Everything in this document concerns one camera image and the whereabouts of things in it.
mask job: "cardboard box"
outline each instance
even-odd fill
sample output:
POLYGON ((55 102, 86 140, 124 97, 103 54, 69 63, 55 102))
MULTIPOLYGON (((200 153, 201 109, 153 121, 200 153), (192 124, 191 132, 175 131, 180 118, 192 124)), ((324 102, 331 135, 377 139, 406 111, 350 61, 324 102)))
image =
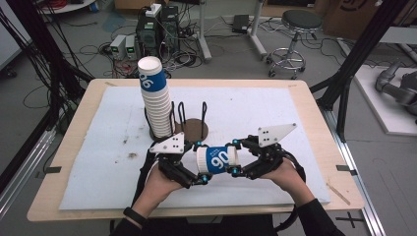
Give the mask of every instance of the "cardboard box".
POLYGON ((357 39, 377 10, 375 1, 328 1, 323 31, 328 35, 357 39))
POLYGON ((163 0, 114 0, 117 10, 139 10, 143 7, 149 7, 152 3, 161 3, 163 0))

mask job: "black sleeve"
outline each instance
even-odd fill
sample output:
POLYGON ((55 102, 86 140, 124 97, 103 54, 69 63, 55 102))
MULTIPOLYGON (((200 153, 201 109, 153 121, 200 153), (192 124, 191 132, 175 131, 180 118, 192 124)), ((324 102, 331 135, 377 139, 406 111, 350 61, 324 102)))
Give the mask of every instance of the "black sleeve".
POLYGON ((297 207, 304 233, 309 235, 339 236, 344 235, 331 221, 317 199, 297 207))
POLYGON ((126 218, 123 218, 110 236, 139 236, 141 232, 142 229, 126 218))

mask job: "black metal frame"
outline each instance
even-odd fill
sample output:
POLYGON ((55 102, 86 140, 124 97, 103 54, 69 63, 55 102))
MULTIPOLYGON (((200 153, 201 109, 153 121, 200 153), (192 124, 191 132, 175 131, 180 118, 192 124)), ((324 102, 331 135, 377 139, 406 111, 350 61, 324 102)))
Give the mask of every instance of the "black metal frame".
POLYGON ((356 41, 340 69, 332 77, 310 87, 311 93, 327 88, 323 96, 317 100, 318 105, 324 110, 332 110, 334 103, 340 97, 336 132, 344 143, 346 142, 344 126, 350 83, 407 2, 407 0, 385 0, 356 41))

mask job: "gray floor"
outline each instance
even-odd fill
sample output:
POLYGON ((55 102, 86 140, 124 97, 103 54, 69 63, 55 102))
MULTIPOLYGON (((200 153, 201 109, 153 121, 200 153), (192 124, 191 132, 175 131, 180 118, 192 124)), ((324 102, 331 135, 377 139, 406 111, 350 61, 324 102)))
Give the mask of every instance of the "gray floor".
MULTIPOLYGON (((111 36, 118 33, 132 33, 135 25, 135 16, 120 15, 117 13, 99 12, 92 14, 87 11, 77 11, 71 14, 61 15, 61 20, 74 25, 94 23, 86 27, 71 27, 63 25, 63 31, 70 45, 86 68, 97 78, 109 78, 111 70, 108 60, 100 55, 86 55, 86 51, 95 51, 93 47, 111 40, 111 36)), ((208 26, 215 28, 207 35, 230 33, 220 30, 227 26, 222 19, 207 21, 208 26)), ((327 37, 320 32, 317 34, 319 42, 327 37)), ((290 39, 278 32, 266 32, 259 30, 259 38, 267 51, 276 47, 286 47, 290 39)), ((260 60, 260 56, 254 50, 248 37, 208 38, 208 47, 212 53, 212 60, 208 64, 202 64, 197 68, 181 68, 173 71, 172 79, 289 79, 288 72, 277 71, 275 78, 268 77, 268 65, 260 60)), ((298 79, 312 86, 333 75, 339 68, 336 60, 324 54, 335 55, 339 62, 343 61, 339 46, 330 40, 324 41, 322 52, 318 49, 309 49, 301 43, 297 45, 307 59, 307 69, 300 74, 298 79)), ((386 45, 377 47, 370 59, 376 62, 401 58, 407 65, 412 62, 401 52, 386 45)), ((23 100, 33 89, 41 86, 36 79, 33 68, 25 56, 19 56, 12 65, 18 72, 14 79, 4 76, 0 79, 0 144, 2 156, 0 159, 0 171, 3 171, 13 158, 20 146, 26 140, 34 126, 46 111, 45 108, 31 109, 23 105, 23 100)), ((43 106, 46 104, 45 89, 39 89, 31 93, 26 100, 28 106, 43 106)), ((18 195, 5 217, 0 221, 0 235, 106 235, 108 234, 108 220, 87 220, 70 222, 29 222, 26 214, 31 202, 41 184, 42 179, 35 174, 41 171, 46 157, 57 147, 60 136, 45 155, 45 158, 36 168, 33 176, 18 195)), ((383 224, 387 235, 417 235, 417 205, 413 202, 417 199, 417 185, 413 182, 417 177, 417 138, 386 135, 371 111, 361 91, 352 83, 349 97, 348 115, 346 121, 346 139, 354 156, 359 172, 368 189, 376 211, 383 224)), ((362 218, 359 211, 350 212, 353 218, 362 218)), ((365 223, 336 220, 337 217, 348 217, 346 211, 334 211, 329 215, 346 235, 368 235, 365 223)), ((275 215, 275 221, 279 222, 286 214, 275 215)), ((302 228, 299 221, 280 235, 301 235, 302 228)))

